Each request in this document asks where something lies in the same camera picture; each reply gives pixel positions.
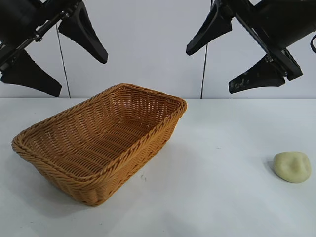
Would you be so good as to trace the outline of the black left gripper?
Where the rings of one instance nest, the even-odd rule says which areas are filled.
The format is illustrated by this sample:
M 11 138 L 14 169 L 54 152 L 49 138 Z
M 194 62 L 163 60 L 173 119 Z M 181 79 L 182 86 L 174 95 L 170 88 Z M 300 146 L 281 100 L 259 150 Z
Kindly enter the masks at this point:
M 41 41 L 68 15 L 58 31 L 100 63 L 107 63 L 108 53 L 92 27 L 85 4 L 78 3 L 75 8 L 74 5 L 73 0 L 0 2 L 0 80 L 3 83 L 28 87 L 54 97 L 60 95 L 62 85 L 42 70 L 24 49 L 34 41 Z

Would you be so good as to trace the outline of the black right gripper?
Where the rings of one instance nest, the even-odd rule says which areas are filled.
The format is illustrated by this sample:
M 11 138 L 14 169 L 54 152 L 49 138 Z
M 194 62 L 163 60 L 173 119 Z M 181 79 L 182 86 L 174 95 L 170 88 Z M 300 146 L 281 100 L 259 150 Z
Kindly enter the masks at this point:
M 280 87 L 303 72 L 288 47 L 316 30 L 314 0 L 216 0 L 186 54 L 193 55 L 212 40 L 232 31 L 236 18 L 266 55 L 228 84 L 231 94 L 260 87 Z

